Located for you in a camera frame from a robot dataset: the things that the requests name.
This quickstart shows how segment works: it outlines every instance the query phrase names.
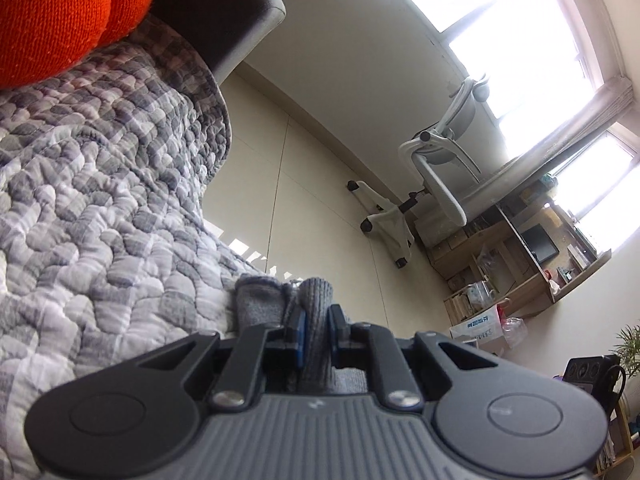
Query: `beige floor tile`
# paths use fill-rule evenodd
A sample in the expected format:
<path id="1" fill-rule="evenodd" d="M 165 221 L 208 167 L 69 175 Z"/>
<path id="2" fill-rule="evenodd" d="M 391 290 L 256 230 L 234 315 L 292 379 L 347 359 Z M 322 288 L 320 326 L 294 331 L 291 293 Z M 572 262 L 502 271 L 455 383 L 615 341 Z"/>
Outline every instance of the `beige floor tile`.
<path id="1" fill-rule="evenodd" d="M 352 320 L 386 326 L 376 268 L 367 238 L 280 173 L 267 267 L 280 279 L 320 276 Z"/>
<path id="2" fill-rule="evenodd" d="M 232 135 L 280 165 L 289 116 L 235 74 L 225 79 L 220 89 L 229 110 Z"/>
<path id="3" fill-rule="evenodd" d="M 252 263 L 261 270 L 266 268 L 266 260 L 260 258 L 269 247 L 277 185 L 278 167 L 236 137 L 202 199 L 204 218 L 224 230 L 220 239 L 247 245 L 245 258 L 259 252 Z"/>
<path id="4" fill-rule="evenodd" d="M 355 228 L 367 213 L 346 188 L 351 169 L 294 120 L 289 120 L 282 171 Z"/>
<path id="5" fill-rule="evenodd" d="M 451 293 L 417 247 L 402 269 L 396 268 L 382 238 L 369 235 L 380 280 L 389 328 L 396 337 L 412 337 L 418 330 L 448 333 L 449 317 L 442 301 Z"/>

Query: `bright window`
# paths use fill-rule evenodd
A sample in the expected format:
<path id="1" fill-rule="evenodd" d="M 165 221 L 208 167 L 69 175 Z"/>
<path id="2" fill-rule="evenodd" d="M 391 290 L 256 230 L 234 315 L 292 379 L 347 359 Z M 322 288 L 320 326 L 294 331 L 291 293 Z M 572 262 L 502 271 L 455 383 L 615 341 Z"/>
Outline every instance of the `bright window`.
<path id="1" fill-rule="evenodd" d="M 487 104 L 509 154 L 526 152 L 593 96 L 558 0 L 413 0 L 469 75 L 490 76 Z"/>
<path id="2" fill-rule="evenodd" d="M 605 134 L 556 169 L 554 201 L 577 220 L 598 252 L 617 249 L 640 226 L 639 167 L 626 146 Z"/>

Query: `chair base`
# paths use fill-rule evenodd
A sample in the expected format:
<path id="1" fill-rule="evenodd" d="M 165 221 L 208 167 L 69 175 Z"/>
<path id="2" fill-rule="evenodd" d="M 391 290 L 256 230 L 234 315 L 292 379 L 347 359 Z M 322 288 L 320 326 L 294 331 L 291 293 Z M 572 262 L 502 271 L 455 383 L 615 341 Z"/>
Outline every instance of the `chair base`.
<path id="1" fill-rule="evenodd" d="M 347 189 L 351 191 L 370 214 L 360 224 L 363 233 L 374 229 L 383 235 L 396 267 L 401 269 L 411 259 L 411 245 L 415 242 L 409 231 L 404 212 L 391 200 L 373 191 L 362 180 L 350 180 Z"/>

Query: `black robotic claw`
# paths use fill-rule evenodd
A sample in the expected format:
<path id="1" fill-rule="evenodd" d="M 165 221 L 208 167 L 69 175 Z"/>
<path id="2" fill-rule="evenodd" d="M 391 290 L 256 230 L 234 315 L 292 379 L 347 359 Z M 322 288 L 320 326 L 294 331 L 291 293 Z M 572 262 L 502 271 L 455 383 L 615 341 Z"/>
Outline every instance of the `black robotic claw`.
<path id="1" fill-rule="evenodd" d="M 235 340 L 192 335 L 64 384 L 33 405 L 27 441 L 63 478 L 590 477 L 607 420 L 578 388 L 333 305 L 332 364 L 366 371 L 369 392 L 291 394 L 304 325 L 299 310 Z"/>

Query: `gray checkered fabric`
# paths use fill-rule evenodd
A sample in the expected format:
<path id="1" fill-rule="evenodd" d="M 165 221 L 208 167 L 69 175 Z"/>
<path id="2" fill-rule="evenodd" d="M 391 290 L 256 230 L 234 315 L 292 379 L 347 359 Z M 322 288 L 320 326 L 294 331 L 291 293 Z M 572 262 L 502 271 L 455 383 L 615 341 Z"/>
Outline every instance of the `gray checkered fabric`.
<path id="1" fill-rule="evenodd" d="M 60 76 L 0 91 L 0 479 L 38 471 L 43 392 L 198 330 L 257 271 L 203 226 L 231 132 L 198 54 L 147 18 Z"/>

